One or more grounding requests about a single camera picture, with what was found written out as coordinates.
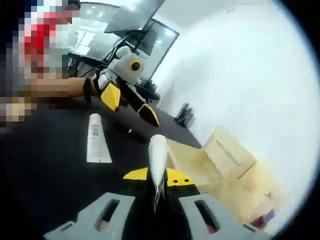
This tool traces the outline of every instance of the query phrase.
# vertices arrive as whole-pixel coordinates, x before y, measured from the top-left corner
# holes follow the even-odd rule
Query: black table
[[[99,99],[92,105],[71,100],[70,109],[40,108],[1,135],[1,166],[16,207],[40,234],[67,221],[105,192],[117,192],[129,171],[148,166],[148,145],[155,134],[200,148],[188,129],[155,108],[160,125],[144,122],[131,109],[109,110]],[[89,116],[99,113],[112,164],[87,163]]]

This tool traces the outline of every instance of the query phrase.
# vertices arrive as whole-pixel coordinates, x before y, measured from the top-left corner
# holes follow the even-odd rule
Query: robotic arm
[[[143,120],[158,127],[156,113],[137,93],[134,86],[145,69],[144,63],[128,46],[119,48],[116,56],[119,59],[113,59],[99,74],[98,85],[102,92],[102,101],[111,110],[116,111],[120,105],[120,98],[123,98]]]

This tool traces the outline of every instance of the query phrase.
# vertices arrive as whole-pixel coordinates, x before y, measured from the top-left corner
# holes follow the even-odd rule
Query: red shirt
[[[45,12],[44,24],[31,26],[31,36],[23,37],[23,54],[25,61],[44,61],[46,39],[57,35],[57,25],[63,24],[60,12]]]

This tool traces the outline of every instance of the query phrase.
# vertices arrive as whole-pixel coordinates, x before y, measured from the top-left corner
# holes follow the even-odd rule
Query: black slot
[[[63,232],[64,230],[67,230],[68,228],[70,228],[72,226],[72,223],[69,223],[68,225],[64,226],[63,228],[61,228],[59,231]]]
[[[246,229],[250,230],[251,232],[255,232],[255,231],[256,231],[256,230],[255,230],[253,227],[251,227],[250,225],[244,224],[243,226],[244,226]]]
[[[111,220],[112,215],[114,214],[116,208],[118,207],[120,201],[112,199],[110,204],[106,207],[105,212],[101,220],[97,223],[96,229],[99,232],[105,232],[108,229],[108,224]]]
[[[194,202],[196,207],[198,208],[206,226],[207,226],[207,229],[208,229],[208,232],[210,234],[215,234],[217,231],[219,231],[220,227],[217,223],[217,221],[215,219],[213,219],[213,214],[211,214],[211,212],[209,212],[209,208],[207,206],[207,204],[202,201],[202,200],[199,200],[199,201],[195,201]]]

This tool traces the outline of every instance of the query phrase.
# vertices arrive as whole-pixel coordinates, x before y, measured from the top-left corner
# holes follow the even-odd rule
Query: red object
[[[275,210],[271,209],[267,214],[258,217],[254,220],[251,225],[255,226],[258,229],[264,228],[268,222],[275,217]]]
[[[55,37],[57,34],[58,21],[63,19],[61,13],[45,12],[44,24],[31,26],[31,36],[23,37],[23,54],[25,61],[44,61],[46,38]]]

